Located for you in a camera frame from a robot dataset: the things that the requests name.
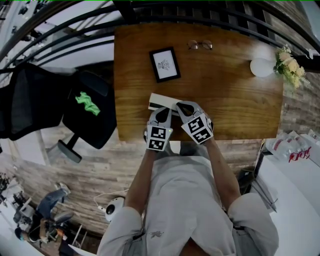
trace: metal railing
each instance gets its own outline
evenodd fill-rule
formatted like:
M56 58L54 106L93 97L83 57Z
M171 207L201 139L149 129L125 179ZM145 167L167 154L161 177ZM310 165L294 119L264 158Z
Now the metal railing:
M77 1L66 1L66 2L60 2L60 1L54 1L50 2L46 7L41 9L38 13L36 13L34 16L32 16L11 38L10 40L5 44L5 46L0 51L0 61L4 59L4 57L9 53L9 51L26 35L28 35L29 32L31 32L33 29L35 29L38 25L46 21L48 18L54 16L55 14L61 12L62 10L77 4ZM50 35L68 28L70 25L75 24L77 22L84 22L88 18L97 17L101 14L109 14L114 11L120 11L122 15L122 19L113 20L101 24L96 24L80 29L78 31L74 31L70 34L67 34L59 39L54 40L53 42L48 43L47 45L44 45L37 51L29 54L26 56L20 63L23 64L28 61L34 61L37 62L39 66L42 66L48 62L51 62L53 60L56 60L58 58L64 57L68 54L75 53L78 51L82 51L85 49L89 49L96 46L101 46L105 44L111 44L114 41L113 40L106 40L103 42L98 42L90 45L86 45L80 48L73 49L71 51L64 52L63 54L57 55L53 58L48 58L53 54L57 54L61 51L64 51L70 47L74 47L76 45L80 45L83 43L88 43L90 41L101 39L104 37L109 37L114 35L114 29L118 26L128 25L128 24L138 24L138 23L150 23L150 22L186 22L186 23L197 23L197 24L204 24L209 26L216 26L220 27L222 29L228 29L228 30L234 30L238 31L240 33L243 33L248 36L254 36L255 38L268 43L270 45L276 46L276 47L282 47L283 45L276 41L274 38L268 37L265 34L261 34L257 31L253 31L251 29L248 29L243 26L231 24L228 22L215 20L211 18L198 18L194 16L181 16L181 15L140 15L141 9L145 8L154 8L154 7L181 7L181 8L192 8L192 9L200 9L200 10L207 10L207 11L214 11L218 12L219 14L225 14L227 16L233 16L237 19L242 19L246 22L251 22L253 24L256 24L257 26L261 26L267 31L274 33L287 41L288 43L295 46L299 51L301 51L303 54L308 55L307 49L305 49L300 43L296 42L293 38L285 35L282 33L279 29L275 28L274 26L271 26L270 24L264 22L263 20L256 18L254 16L245 14L240 11L232 10L229 8L223 8L220 6L217 6L215 4L204 2L204 1L191 1L191 2L183 2L183 1L163 1L163 2L145 2L145 1L138 1L138 2L130 2L130 1L114 1L114 5L110 5L103 8L98 8L92 11L89 11L87 13L84 13L82 15L79 15L77 17L74 17L60 25L57 25L53 29L45 32L38 38L36 38L34 41L32 41L30 44L28 44L26 47L24 47L22 50L20 50L13 58L9 60L9 62L5 65L3 70L0 70L1 73L9 73L12 72L12 68L9 68L15 60L17 60L20 56L22 56L23 53L25 53L28 49L35 46L38 43L41 43L44 39L49 37ZM297 24L294 20L289 18L287 15L280 12L275 7L269 5L266 2L250 2L250 5L254 5L256 8L261 8L265 12L275 16L279 20L281 20L283 23L291 27L293 30L297 32L300 36L302 36L311 46L314 47L318 52L320 52L320 42L317 40L315 36L308 33L305 29L303 29L299 24ZM52 50L51 52L39 57L35 58L37 55L42 53L43 51L52 48L62 42L65 42L66 40L70 40L72 38L78 37L80 35L84 35L87 32L97 31L97 30L105 30L108 29L108 32L103 32L100 34L93 34L90 36L86 36L83 39L80 39L78 41L74 41L71 43L68 43L64 46L58 47L55 50Z

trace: framed picture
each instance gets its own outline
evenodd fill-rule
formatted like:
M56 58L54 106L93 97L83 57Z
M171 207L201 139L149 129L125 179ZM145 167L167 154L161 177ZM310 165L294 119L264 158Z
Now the framed picture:
M180 78L180 71L173 47L149 52L157 83Z

